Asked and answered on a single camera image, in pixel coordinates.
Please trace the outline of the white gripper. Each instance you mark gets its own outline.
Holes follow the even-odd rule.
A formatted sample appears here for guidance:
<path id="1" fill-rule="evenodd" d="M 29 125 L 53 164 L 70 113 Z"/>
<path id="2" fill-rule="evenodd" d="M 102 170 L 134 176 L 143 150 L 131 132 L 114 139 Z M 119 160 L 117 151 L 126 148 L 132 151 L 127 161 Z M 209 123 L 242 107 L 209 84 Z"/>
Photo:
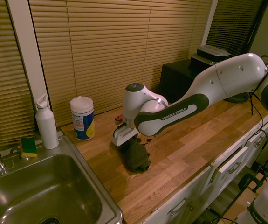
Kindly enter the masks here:
<path id="1" fill-rule="evenodd" d="M 136 128 L 129 128 L 126 123 L 122 123 L 114 131 L 112 142 L 115 146 L 119 147 L 133 137 L 138 143 L 140 143 L 141 139 L 137 134 L 138 130 Z"/>

